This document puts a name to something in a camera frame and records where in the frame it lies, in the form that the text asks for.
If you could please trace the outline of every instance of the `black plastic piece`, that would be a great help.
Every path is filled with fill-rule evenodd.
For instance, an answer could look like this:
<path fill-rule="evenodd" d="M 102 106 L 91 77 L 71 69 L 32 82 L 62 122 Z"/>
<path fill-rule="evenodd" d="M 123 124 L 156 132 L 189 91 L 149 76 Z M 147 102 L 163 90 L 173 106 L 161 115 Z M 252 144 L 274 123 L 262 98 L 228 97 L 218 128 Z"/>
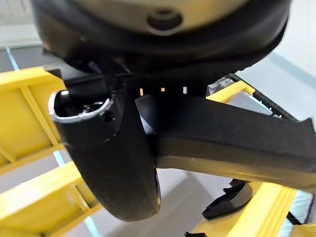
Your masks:
<path fill-rule="evenodd" d="M 89 101 L 94 102 L 101 100 L 111 93 L 104 76 L 101 74 L 92 74 L 72 80 L 71 86 L 66 83 L 69 93 L 72 95 L 73 101 Z"/>
<path fill-rule="evenodd" d="M 165 87 L 165 92 L 173 94 L 173 95 L 181 95 L 183 94 L 183 87 L 182 86 L 168 86 L 168 87 Z"/>
<path fill-rule="evenodd" d="M 289 222 L 292 223 L 292 225 L 301 225 L 302 223 L 296 219 L 296 217 L 289 211 L 286 218 L 289 220 Z"/>
<path fill-rule="evenodd" d="M 54 109 L 67 119 L 69 106 L 62 100 L 55 97 Z M 159 210 L 160 193 L 154 159 L 134 99 L 120 89 L 106 103 L 105 109 L 88 118 L 67 121 L 55 117 L 54 122 L 100 203 L 123 221 L 149 218 Z"/>
<path fill-rule="evenodd" d="M 291 122 L 203 98 L 136 100 L 158 168 L 179 168 L 316 192 L 311 119 Z"/>
<path fill-rule="evenodd" d="M 205 233 L 197 233 L 197 234 L 191 234 L 189 232 L 186 232 L 184 234 L 185 237 L 207 237 Z"/>
<path fill-rule="evenodd" d="M 205 98 L 207 91 L 207 84 L 205 83 L 195 83 L 187 86 L 187 94 L 191 96 L 198 96 Z"/>
<path fill-rule="evenodd" d="M 53 74 L 54 76 L 58 78 L 62 78 L 60 69 L 48 70 L 47 72 Z"/>
<path fill-rule="evenodd" d="M 231 214 L 243 208 L 252 198 L 252 189 L 242 182 L 231 188 L 223 189 L 225 194 L 213 201 L 202 213 L 210 220 L 215 217 Z"/>
<path fill-rule="evenodd" d="M 229 183 L 231 186 L 236 186 L 238 184 L 244 183 L 244 180 L 239 180 L 239 179 L 232 179 L 232 181 Z"/>

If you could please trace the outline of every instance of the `yellow metal frame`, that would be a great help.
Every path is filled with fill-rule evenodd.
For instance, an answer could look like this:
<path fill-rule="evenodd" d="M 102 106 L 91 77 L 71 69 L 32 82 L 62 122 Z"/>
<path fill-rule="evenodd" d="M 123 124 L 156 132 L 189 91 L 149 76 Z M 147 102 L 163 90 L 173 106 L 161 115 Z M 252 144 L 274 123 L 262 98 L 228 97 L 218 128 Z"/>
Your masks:
<path fill-rule="evenodd" d="M 1 237 L 60 236 L 102 208 L 73 162 L 1 194 L 0 203 Z"/>
<path fill-rule="evenodd" d="M 210 96 L 207 96 L 207 99 L 221 103 L 228 103 L 231 98 L 243 91 L 247 92 L 249 95 L 252 95 L 255 92 L 255 89 L 240 80 Z"/>
<path fill-rule="evenodd" d="M 290 237 L 315 237 L 316 224 L 294 226 Z"/>
<path fill-rule="evenodd" d="M 43 68 L 0 74 L 0 175 L 63 148 L 47 103 L 64 88 Z"/>
<path fill-rule="evenodd" d="M 250 183 L 253 198 L 241 211 L 207 221 L 194 233 L 207 237 L 276 237 L 294 201 L 296 190 L 270 183 Z"/>

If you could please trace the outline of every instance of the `screw hole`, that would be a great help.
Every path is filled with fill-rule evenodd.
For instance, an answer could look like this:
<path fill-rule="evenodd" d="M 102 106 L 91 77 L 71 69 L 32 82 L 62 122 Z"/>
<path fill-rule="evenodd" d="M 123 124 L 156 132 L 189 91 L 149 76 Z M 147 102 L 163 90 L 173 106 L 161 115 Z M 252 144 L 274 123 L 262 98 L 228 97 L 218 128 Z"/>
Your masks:
<path fill-rule="evenodd" d="M 156 9 L 147 17 L 148 31 L 159 36 L 176 33 L 183 22 L 182 16 L 173 9 Z"/>

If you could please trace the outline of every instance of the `blue floor line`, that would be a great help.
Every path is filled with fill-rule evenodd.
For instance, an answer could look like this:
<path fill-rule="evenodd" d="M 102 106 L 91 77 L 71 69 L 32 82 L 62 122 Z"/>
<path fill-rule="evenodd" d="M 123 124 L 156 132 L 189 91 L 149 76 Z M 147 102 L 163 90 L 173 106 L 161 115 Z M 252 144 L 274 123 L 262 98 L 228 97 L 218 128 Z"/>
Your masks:
<path fill-rule="evenodd" d="M 65 161 L 64 161 L 64 159 L 62 158 L 62 156 L 61 156 L 61 154 L 60 154 L 59 151 L 55 151 L 53 154 L 54 154 L 54 156 L 55 156 L 55 160 L 56 160 L 56 162 L 57 162 L 57 164 L 58 164 L 59 167 L 65 165 Z M 89 232 L 90 232 L 90 234 L 91 234 L 92 237 L 100 237 L 100 234 L 99 234 L 99 232 L 98 232 L 98 229 L 97 229 L 97 227 L 95 226 L 94 221 L 93 221 L 93 219 L 92 219 L 90 216 L 88 216 L 88 217 L 84 220 L 84 223 L 85 223 L 85 225 L 87 226 L 87 228 L 88 228 L 88 230 L 89 230 Z"/>
<path fill-rule="evenodd" d="M 10 61 L 11 61 L 11 64 L 12 64 L 14 70 L 15 70 L 15 71 L 19 71 L 19 70 L 20 70 L 20 69 L 19 69 L 19 66 L 18 66 L 18 64 L 16 63 L 16 60 L 15 60 L 13 54 L 11 53 L 10 48 L 9 48 L 9 47 L 6 47 L 5 50 L 6 50 L 7 54 L 8 54 L 8 56 L 9 56 L 9 59 L 10 59 Z"/>

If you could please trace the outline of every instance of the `white wall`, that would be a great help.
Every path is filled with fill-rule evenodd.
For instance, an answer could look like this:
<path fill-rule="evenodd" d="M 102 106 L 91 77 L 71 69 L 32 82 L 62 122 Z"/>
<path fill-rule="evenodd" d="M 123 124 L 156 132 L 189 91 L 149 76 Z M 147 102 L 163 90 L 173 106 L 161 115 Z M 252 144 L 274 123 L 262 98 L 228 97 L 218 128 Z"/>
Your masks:
<path fill-rule="evenodd" d="M 316 79 L 303 71 L 293 74 L 280 67 L 278 60 L 282 58 L 271 54 L 237 74 L 297 119 L 316 121 Z"/>
<path fill-rule="evenodd" d="M 275 53 L 316 75 L 316 1 L 293 0 L 285 36 Z"/>
<path fill-rule="evenodd" d="M 0 48 L 41 43 L 29 0 L 0 0 Z"/>

